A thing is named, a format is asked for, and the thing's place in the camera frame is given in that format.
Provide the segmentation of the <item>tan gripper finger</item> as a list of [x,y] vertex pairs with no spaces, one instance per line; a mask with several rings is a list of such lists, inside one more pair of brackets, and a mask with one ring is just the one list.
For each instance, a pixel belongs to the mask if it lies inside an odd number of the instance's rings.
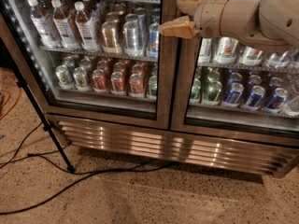
[[193,38],[197,34],[197,29],[188,16],[183,16],[159,25],[158,32],[164,36]]
[[177,0],[177,8],[181,13],[193,16],[197,7],[205,0]]

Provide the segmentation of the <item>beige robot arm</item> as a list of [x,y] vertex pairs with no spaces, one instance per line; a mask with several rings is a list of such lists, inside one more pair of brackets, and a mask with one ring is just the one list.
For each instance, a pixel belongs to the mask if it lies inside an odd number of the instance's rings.
[[231,37],[265,52],[299,48],[299,0],[177,0],[182,17],[158,26],[161,35]]

